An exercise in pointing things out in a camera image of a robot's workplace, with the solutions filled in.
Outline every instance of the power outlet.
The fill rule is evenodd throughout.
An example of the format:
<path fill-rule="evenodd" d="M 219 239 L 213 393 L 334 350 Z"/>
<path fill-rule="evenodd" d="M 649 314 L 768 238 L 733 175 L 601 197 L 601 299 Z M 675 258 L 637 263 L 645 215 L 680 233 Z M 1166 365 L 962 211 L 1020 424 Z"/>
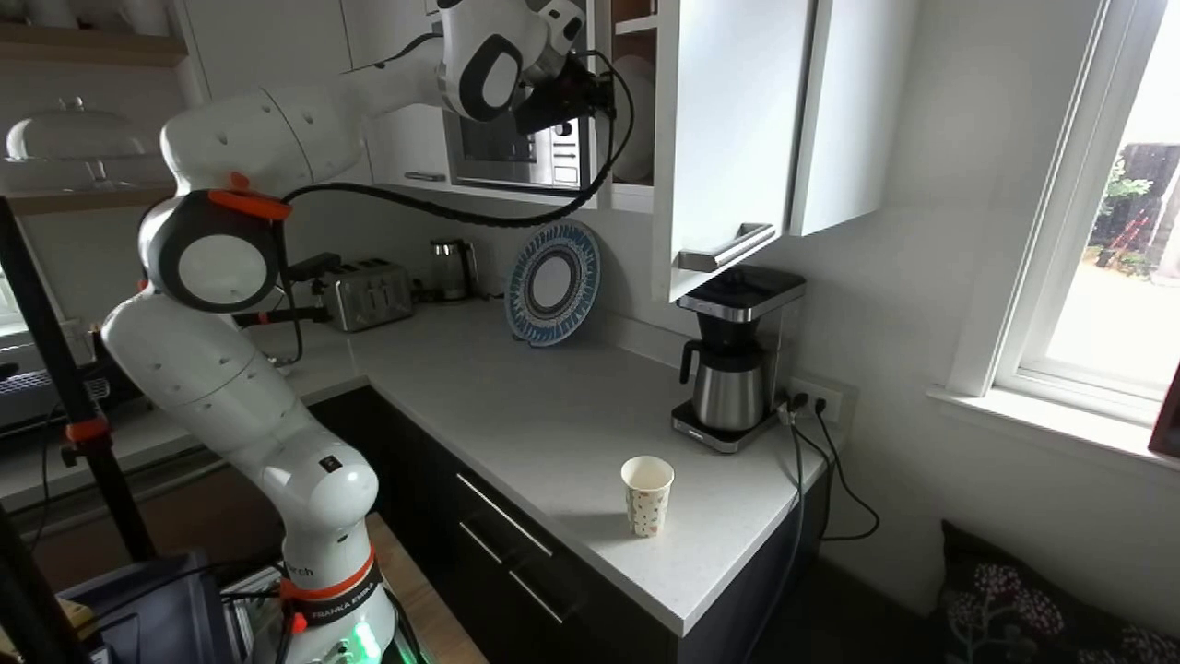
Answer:
<path fill-rule="evenodd" d="M 852 433 L 852 416 L 857 416 L 857 389 L 838 384 L 838 381 L 821 381 L 821 378 L 792 378 L 788 381 L 788 394 L 806 394 L 806 415 L 814 415 L 814 401 L 826 401 L 826 424 L 832 433 Z"/>

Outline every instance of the toaster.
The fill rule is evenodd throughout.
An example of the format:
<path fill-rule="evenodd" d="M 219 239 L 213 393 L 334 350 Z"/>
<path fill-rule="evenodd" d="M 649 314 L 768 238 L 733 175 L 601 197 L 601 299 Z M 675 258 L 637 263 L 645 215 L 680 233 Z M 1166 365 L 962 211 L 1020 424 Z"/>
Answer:
<path fill-rule="evenodd" d="M 340 331 L 403 323 L 414 314 L 408 272 L 398 267 L 329 272 L 326 309 Z"/>

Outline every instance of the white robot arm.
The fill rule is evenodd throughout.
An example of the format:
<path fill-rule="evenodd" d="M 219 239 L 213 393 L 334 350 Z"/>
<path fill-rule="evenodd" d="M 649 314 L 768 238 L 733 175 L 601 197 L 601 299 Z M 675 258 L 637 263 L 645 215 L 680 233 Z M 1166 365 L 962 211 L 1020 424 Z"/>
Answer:
<path fill-rule="evenodd" d="M 265 88 L 161 130 L 177 201 L 139 229 L 146 288 L 103 325 L 136 389 L 238 468 L 284 521 L 288 661 L 379 661 L 398 609 L 366 513 L 376 473 L 321 429 L 245 331 L 219 314 L 272 293 L 284 197 L 347 172 L 366 122 L 404 105 L 493 119 L 565 67 L 584 17 L 572 0 L 439 0 L 444 36 L 340 83 Z"/>

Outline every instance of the white countertop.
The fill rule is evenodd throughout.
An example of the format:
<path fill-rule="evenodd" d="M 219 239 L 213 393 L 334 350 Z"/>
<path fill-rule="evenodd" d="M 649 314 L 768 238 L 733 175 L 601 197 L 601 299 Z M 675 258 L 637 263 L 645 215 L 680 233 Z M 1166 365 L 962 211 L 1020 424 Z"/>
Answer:
<path fill-rule="evenodd" d="M 694 631 L 798 504 L 785 433 L 720 458 L 670 433 L 666 415 L 686 389 L 666 365 L 589 338 L 526 350 L 509 341 L 497 302 L 426 308 L 360 338 L 312 331 L 305 363 L 288 381 L 305 400 L 374 384 L 675 636 Z M 161 416 L 114 429 L 114 441 L 125 468 L 193 448 Z M 675 465 L 658 539 L 628 535 L 621 465 L 633 454 Z M 50 491 L 70 483 L 85 483 L 80 465 L 50 473 Z M 17 476 L 5 462 L 0 495 L 5 508 L 31 506 L 41 500 L 41 476 L 31 476 L 31 465 Z"/>

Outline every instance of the coffee maker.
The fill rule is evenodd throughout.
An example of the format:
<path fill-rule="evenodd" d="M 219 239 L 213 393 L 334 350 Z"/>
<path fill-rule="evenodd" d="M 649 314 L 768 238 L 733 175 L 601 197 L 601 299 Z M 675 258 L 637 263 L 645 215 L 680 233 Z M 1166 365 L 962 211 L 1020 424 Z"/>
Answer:
<path fill-rule="evenodd" d="M 774 429 L 769 394 L 788 384 L 805 279 L 736 267 L 680 308 L 696 314 L 699 341 L 681 347 L 680 381 L 694 400 L 670 410 L 670 429 L 736 454 Z"/>

